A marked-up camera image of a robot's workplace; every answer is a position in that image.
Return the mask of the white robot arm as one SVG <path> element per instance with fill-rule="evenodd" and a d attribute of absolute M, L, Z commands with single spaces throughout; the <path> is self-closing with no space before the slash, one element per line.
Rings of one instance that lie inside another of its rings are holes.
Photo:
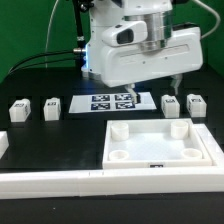
<path fill-rule="evenodd" d="M 200 28 L 172 23 L 173 7 L 188 0 L 90 1 L 84 76 L 125 87 L 137 103 L 136 83 L 201 68 Z"/>

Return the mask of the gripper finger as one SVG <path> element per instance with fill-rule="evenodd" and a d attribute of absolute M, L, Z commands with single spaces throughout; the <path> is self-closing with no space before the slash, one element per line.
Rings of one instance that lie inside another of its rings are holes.
<path fill-rule="evenodd" d="M 181 74 L 173 75 L 172 78 L 173 80 L 171 82 L 171 86 L 174 88 L 174 93 L 178 94 L 178 88 L 182 81 L 182 75 Z"/>
<path fill-rule="evenodd" d="M 135 84 L 127 84 L 125 85 L 125 89 L 131 94 L 133 103 L 138 103 L 138 95 L 134 91 Z"/>

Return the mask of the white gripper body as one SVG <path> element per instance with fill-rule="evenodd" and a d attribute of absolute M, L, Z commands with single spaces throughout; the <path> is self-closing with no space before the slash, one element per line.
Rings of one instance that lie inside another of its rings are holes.
<path fill-rule="evenodd" d="M 165 48 L 143 51 L 139 44 L 109 47 L 101 51 L 101 80 L 109 87 L 186 73 L 203 64 L 200 28 L 172 33 Z"/>

